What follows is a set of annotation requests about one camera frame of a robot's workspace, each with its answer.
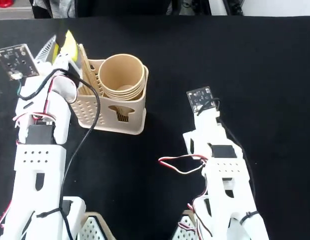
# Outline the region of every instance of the beige plastic caddy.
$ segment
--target beige plastic caddy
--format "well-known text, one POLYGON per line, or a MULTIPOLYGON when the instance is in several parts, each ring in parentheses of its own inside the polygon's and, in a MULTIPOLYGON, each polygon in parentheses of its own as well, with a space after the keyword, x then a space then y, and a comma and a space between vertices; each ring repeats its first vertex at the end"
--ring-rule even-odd
MULTIPOLYGON (((113 55, 105 60, 87 59, 79 45, 83 79, 99 92, 100 114, 94 129, 138 135, 144 129, 146 86, 149 70, 135 56, 113 55)), ((71 104, 78 123, 90 128, 96 116, 96 97, 80 86, 76 102, 71 104)))

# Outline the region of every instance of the perforated panel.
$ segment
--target perforated panel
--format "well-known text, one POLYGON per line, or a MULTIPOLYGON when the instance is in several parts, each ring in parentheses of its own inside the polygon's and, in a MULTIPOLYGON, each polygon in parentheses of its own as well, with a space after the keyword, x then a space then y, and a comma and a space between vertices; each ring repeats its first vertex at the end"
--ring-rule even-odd
MULTIPOLYGON (((75 103, 71 105, 74 113, 76 114, 79 121, 87 125, 91 125, 96 116, 97 103, 96 99, 90 99, 90 97, 81 97, 75 103)), ((100 113, 97 126, 103 125, 105 122, 103 116, 100 113)))
POLYGON ((17 146, 14 170, 60 169, 64 171, 66 150, 60 145, 17 146))
POLYGON ((215 158, 218 170, 223 177, 232 177, 238 174, 247 173, 245 161, 237 158, 215 158))
MULTIPOLYGON (((191 218, 189 216, 183 216, 180 220, 181 223, 191 228, 195 228, 191 218)), ((198 236, 192 230, 186 231, 180 227, 177 227, 172 240, 197 240, 198 236)))
POLYGON ((106 240, 94 217, 88 217, 77 235, 78 240, 106 240))

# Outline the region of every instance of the wooden stick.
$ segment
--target wooden stick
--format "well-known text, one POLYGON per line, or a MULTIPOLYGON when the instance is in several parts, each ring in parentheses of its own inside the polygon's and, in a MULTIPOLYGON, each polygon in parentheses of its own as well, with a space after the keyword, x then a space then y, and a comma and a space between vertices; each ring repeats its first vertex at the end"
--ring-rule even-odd
POLYGON ((91 70, 91 64, 87 58, 83 44, 79 44, 78 48, 79 48, 79 52, 80 52, 80 55, 82 58, 83 78, 85 78, 84 80, 86 82, 88 82, 99 93, 100 89, 99 89, 99 86, 97 84, 95 74, 91 70))

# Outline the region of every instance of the black cable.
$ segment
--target black cable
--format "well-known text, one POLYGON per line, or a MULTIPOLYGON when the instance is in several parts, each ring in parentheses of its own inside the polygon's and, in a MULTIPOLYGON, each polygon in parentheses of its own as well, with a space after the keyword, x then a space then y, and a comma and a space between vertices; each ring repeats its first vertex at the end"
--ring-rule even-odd
MULTIPOLYGON (((220 100, 218 97, 215 97, 215 98, 213 98, 212 101, 213 101, 214 103, 215 103, 216 101, 218 101, 218 105, 216 106, 216 110, 218 111, 218 110, 220 109, 221 100, 220 100)), ((207 102, 205 102, 205 103, 200 107, 200 109, 198 110, 197 116, 199 116, 199 115, 205 110, 205 107, 206 107, 208 104, 211 104, 212 101, 207 101, 207 102)))
POLYGON ((226 10, 227 15, 232 15, 228 0, 223 0, 223 3, 225 6, 225 10, 226 10))
POLYGON ((70 10, 71 10, 71 7, 72 7, 72 1, 69 1, 69 6, 68 6, 68 9, 67 9, 67 17, 70 18, 70 10))
POLYGON ((73 240, 73 236, 71 233, 70 224, 69 224, 69 221, 67 219, 67 216, 66 216, 66 214, 62 208, 59 211, 60 211, 61 217, 63 218, 63 220, 65 222, 65 227, 66 227, 66 231, 67 231, 67 235, 69 237, 69 240, 73 240))
MULTIPOLYGON (((218 101, 218 104, 216 106, 216 110, 218 111, 220 109, 220 105, 221 105, 221 100, 219 98, 213 98, 213 101, 216 102, 218 101)), ((205 107, 210 104, 212 101, 207 101, 203 104, 203 106, 201 106, 201 108, 199 109, 198 113, 197 113, 197 116, 200 115, 205 107)), ((243 148, 243 146, 241 145, 240 141, 238 141, 238 139, 235 137, 235 135, 231 132, 231 130, 225 125, 225 123, 222 121, 221 118, 219 118, 219 122, 222 124, 222 126, 224 127, 224 129, 226 130, 226 132, 231 136, 231 138, 233 139, 233 141, 235 142, 235 144, 237 144, 242 152, 243 152, 243 158, 246 162, 246 165, 247 165, 247 169, 248 169, 248 173, 249 173, 249 176, 250 176, 250 182, 251 182, 251 191, 252 191, 252 194, 253 194, 253 198, 255 200, 255 195, 256 195, 256 192, 255 192, 255 180, 254 180, 254 176, 253 176, 253 171, 252 171, 252 167, 249 163, 249 160, 247 158, 247 155, 246 155, 246 152, 245 152, 245 149, 243 148)))
POLYGON ((255 200, 255 180, 254 180, 254 175, 253 175, 253 171, 252 171, 252 167, 249 163, 249 160, 247 158, 245 149, 243 148, 243 146, 241 145, 240 141, 238 141, 238 139, 235 137, 235 135, 231 132, 231 130, 225 125, 225 123, 222 121, 221 118, 219 118, 219 122, 221 123, 221 125, 224 127, 224 129, 226 130, 226 132, 231 136, 231 138, 233 139, 233 141, 241 148, 242 152, 243 152, 243 158, 246 162, 247 165, 247 169, 248 169, 248 173, 250 176, 250 182, 251 182, 251 192, 253 194, 253 198, 255 200))
POLYGON ((44 79, 44 81, 40 84, 40 86, 38 87, 38 89, 33 92, 32 94, 30 94, 29 96, 21 96, 20 95, 20 92, 21 92, 21 89, 19 88, 17 90, 17 95, 19 98, 23 99, 23 100, 30 100, 32 98, 34 98, 35 96, 37 96, 40 91, 44 88, 45 84, 51 79, 51 77, 57 72, 57 71, 60 71, 62 73, 65 73, 66 75, 70 76, 71 78, 81 82, 82 84, 84 84, 86 87, 88 87, 92 92, 93 94, 95 95, 96 97, 96 104, 97 104, 97 109, 96 109, 96 115, 95 115, 95 119, 91 125, 91 127, 88 129, 88 131, 86 132, 85 136, 83 137, 83 139, 80 141, 80 143, 78 144, 77 148, 75 149, 73 155, 71 156, 70 160, 69 160, 69 163, 67 165, 67 168, 66 168, 66 171, 64 173, 64 178, 63 178, 63 181, 62 181, 62 184, 61 184, 61 189, 60 189, 60 200, 59 200, 59 208, 56 208, 54 210, 51 210, 49 212, 44 212, 44 213, 41 213, 38 215, 38 217, 46 217, 48 216, 49 214, 52 214, 52 213, 55 213, 55 212, 58 212, 60 211, 60 214, 65 222, 65 226, 66 226, 66 231, 67 231, 67 234, 68 234, 68 237, 70 240, 73 240, 73 237, 72 237, 72 233, 71 233, 71 230, 70 230, 70 224, 69 224, 69 221, 67 219, 67 216, 65 214, 65 212, 63 211, 63 208, 62 208, 62 205, 63 205, 63 190, 64 190, 64 183, 65 183, 65 179, 66 179, 66 176, 67 176, 67 173, 69 172, 69 169, 70 169, 70 166, 71 166, 71 163, 73 162, 74 158, 76 157, 78 151, 80 150, 80 148, 82 147, 83 143, 85 142, 85 140, 87 139, 87 137, 90 135, 90 133, 93 131, 93 129, 95 128, 98 120, 99 120, 99 116, 100 116, 100 112, 101 112, 101 102, 100 102, 100 97, 99 97, 99 94, 97 93, 97 91, 90 85, 88 84, 87 82, 85 82, 84 80, 82 80, 81 78, 79 78, 78 76, 74 75, 73 73, 65 70, 65 69, 62 69, 62 68, 57 68, 57 69, 54 69, 49 75, 47 75, 47 77, 44 79))
POLYGON ((47 82, 51 79, 51 77, 57 72, 57 71, 61 71, 60 68, 54 69, 53 71, 50 72, 50 74, 47 75, 47 77, 45 77, 44 81, 39 85, 38 89, 33 92, 32 94, 28 95, 28 96, 22 96, 21 95, 21 88, 18 88, 17 90, 17 96, 24 100, 24 101, 28 101, 31 100, 32 98, 36 97, 41 90, 44 88, 44 86, 47 84, 47 82))
POLYGON ((83 145, 83 143, 85 142, 85 140, 87 139, 87 137, 90 135, 90 133, 93 131, 93 129, 95 128, 98 120, 99 120, 99 116, 100 116, 100 112, 101 112, 101 102, 100 102, 100 97, 99 94, 97 93, 97 91, 87 82, 85 82, 84 80, 80 79, 79 77, 75 76, 74 74, 72 74, 71 72, 64 70, 64 69, 59 69, 59 71, 68 74, 70 77, 78 80, 79 82, 81 82, 82 84, 84 84, 86 87, 88 87, 95 95, 96 97, 96 103, 97 103, 97 109, 96 109, 96 115, 95 115, 95 119, 92 123, 92 125, 90 126, 90 128, 88 129, 88 131, 86 132, 85 136, 83 137, 83 139, 80 141, 80 143, 78 144, 77 148, 75 149, 73 155, 71 156, 68 165, 66 167, 65 170, 65 174, 64 174, 64 178, 61 184, 61 189, 60 189, 60 201, 59 201, 59 206, 62 207, 62 203, 63 203, 63 190, 64 190, 64 183, 65 183, 65 179, 67 176, 67 173, 69 172, 70 166, 74 160, 74 158, 76 157, 76 154, 78 153, 78 151, 80 150, 81 146, 83 145))

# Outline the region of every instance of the white plastic bracket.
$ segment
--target white plastic bracket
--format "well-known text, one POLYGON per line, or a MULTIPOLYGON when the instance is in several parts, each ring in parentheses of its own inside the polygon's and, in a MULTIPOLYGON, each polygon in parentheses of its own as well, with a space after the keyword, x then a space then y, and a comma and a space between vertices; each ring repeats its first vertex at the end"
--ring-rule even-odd
MULTIPOLYGON (((14 189, 10 210, 0 240, 21 239, 22 231, 32 213, 35 215, 59 207, 60 189, 65 170, 66 150, 60 145, 17 146, 14 189), (44 173, 43 187, 36 190, 37 173, 44 173)), ((60 213, 32 218, 36 230, 27 231, 28 240, 59 240, 63 219, 60 213)))

